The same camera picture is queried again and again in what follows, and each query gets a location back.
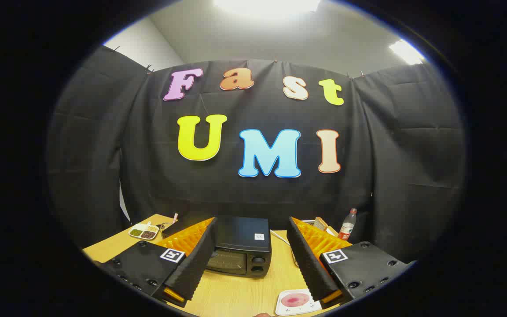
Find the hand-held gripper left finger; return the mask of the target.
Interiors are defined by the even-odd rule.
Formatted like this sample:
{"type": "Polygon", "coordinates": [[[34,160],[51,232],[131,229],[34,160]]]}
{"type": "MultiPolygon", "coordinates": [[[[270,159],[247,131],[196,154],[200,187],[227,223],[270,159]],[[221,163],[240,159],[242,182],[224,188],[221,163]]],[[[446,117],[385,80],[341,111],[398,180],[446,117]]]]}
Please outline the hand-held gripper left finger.
{"type": "Polygon", "coordinates": [[[153,299],[185,307],[214,252],[217,221],[200,221],[158,243],[141,240],[100,262],[100,269],[153,299]]]}

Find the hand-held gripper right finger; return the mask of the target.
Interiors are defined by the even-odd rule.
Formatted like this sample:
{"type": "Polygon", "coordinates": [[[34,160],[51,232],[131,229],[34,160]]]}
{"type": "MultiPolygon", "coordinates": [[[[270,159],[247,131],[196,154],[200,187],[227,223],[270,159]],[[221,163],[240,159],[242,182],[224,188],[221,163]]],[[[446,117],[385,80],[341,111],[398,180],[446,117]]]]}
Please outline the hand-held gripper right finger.
{"type": "Polygon", "coordinates": [[[408,268],[368,241],[349,243],[300,219],[288,219],[287,239],[312,298],[322,308],[368,295],[408,268]]]}

